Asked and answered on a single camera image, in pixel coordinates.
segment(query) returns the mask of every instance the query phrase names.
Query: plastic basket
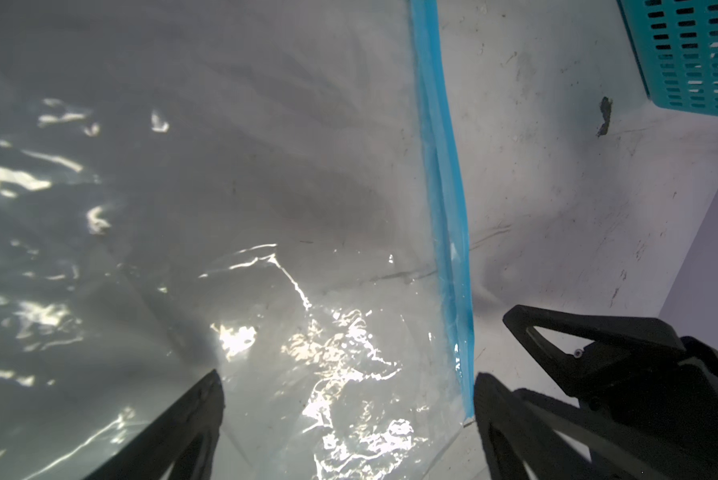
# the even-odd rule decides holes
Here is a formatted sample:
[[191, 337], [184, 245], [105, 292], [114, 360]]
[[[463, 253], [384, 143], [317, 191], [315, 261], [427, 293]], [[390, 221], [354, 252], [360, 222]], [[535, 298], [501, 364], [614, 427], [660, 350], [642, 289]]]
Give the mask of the plastic basket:
[[621, 0], [655, 105], [718, 116], [718, 0]]

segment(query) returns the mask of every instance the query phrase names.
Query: blue strip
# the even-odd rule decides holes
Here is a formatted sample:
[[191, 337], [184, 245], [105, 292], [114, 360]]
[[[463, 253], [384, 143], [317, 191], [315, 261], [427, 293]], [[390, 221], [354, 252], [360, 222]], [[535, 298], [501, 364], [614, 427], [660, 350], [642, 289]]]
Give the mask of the blue strip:
[[455, 135], [444, 86], [436, 0], [411, 0], [417, 53], [421, 142], [431, 205], [442, 311], [463, 394], [473, 416], [473, 308], [468, 264], [468, 220]]

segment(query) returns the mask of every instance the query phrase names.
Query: clear plastic bag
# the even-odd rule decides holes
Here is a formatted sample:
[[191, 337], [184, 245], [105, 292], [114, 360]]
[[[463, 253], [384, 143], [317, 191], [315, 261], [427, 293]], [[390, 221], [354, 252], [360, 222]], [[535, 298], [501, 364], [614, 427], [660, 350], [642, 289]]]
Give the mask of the clear plastic bag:
[[463, 407], [409, 8], [0, 2], [0, 478], [212, 368], [215, 478], [425, 473]]

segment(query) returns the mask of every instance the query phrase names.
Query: black stain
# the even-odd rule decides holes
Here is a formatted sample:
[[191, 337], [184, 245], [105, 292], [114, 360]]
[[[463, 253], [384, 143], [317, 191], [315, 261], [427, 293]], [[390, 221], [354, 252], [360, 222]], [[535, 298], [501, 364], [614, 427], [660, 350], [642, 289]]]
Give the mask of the black stain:
[[613, 101], [607, 97], [602, 97], [600, 111], [602, 112], [604, 123], [600, 127], [599, 133], [596, 134], [597, 137], [607, 135], [607, 130], [610, 129], [610, 115], [613, 113]]

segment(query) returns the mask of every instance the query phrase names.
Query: white table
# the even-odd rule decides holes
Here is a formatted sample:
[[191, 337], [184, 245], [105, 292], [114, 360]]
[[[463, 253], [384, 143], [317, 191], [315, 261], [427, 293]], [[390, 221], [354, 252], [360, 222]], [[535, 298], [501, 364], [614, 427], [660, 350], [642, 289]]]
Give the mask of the white table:
[[[658, 316], [718, 187], [718, 118], [646, 98], [615, 0], [441, 0], [466, 189], [476, 372], [565, 398], [513, 305]], [[610, 129], [600, 101], [614, 101]], [[472, 424], [429, 478], [489, 478]]]

